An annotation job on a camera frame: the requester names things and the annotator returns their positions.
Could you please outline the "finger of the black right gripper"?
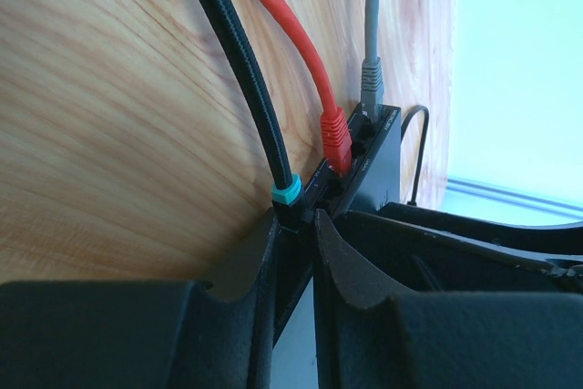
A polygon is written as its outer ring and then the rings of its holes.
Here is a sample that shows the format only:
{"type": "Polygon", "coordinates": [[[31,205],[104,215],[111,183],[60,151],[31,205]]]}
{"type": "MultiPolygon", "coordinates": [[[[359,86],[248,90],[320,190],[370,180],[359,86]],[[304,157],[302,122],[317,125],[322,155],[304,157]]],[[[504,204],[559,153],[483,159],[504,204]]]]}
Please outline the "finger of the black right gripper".
{"type": "Polygon", "coordinates": [[[582,292],[580,256],[503,250],[357,211],[333,224],[372,265],[418,292],[582,292]]]}
{"type": "Polygon", "coordinates": [[[377,215],[516,250],[561,255],[582,254],[581,222],[554,226],[517,226],[394,202],[379,209],[377,215]]]}

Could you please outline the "black network switch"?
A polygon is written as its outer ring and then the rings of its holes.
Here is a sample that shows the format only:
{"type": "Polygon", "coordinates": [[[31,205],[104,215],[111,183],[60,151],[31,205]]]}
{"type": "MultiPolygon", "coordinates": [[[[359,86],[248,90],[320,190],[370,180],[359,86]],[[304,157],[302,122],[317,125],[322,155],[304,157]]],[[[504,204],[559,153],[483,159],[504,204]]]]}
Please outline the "black network switch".
{"type": "MultiPolygon", "coordinates": [[[[347,210],[375,213],[400,200],[401,118],[399,107],[381,106],[372,122],[361,106],[349,116],[353,164],[344,177],[328,162],[320,162],[305,183],[308,207],[324,210],[330,218],[347,210]]],[[[312,277],[309,231],[290,237],[279,249],[274,338],[277,342],[312,277]]]]}

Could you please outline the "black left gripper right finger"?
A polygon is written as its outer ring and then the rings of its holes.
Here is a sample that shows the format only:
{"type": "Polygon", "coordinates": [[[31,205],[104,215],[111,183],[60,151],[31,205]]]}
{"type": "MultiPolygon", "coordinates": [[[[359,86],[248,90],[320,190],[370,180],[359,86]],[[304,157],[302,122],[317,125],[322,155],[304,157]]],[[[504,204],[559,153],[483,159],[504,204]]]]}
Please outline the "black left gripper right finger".
{"type": "Polygon", "coordinates": [[[315,215],[320,387],[582,385],[582,292],[418,292],[366,260],[335,218],[315,215]]]}

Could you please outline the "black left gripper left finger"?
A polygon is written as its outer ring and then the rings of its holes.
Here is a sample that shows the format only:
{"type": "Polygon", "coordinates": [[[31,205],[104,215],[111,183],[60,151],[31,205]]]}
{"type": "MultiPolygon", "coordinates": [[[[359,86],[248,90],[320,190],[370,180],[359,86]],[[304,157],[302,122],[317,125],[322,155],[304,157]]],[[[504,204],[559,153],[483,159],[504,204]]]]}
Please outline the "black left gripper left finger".
{"type": "Polygon", "coordinates": [[[21,281],[1,287],[4,388],[266,388],[271,379],[279,224],[243,295],[210,283],[21,281]]]}

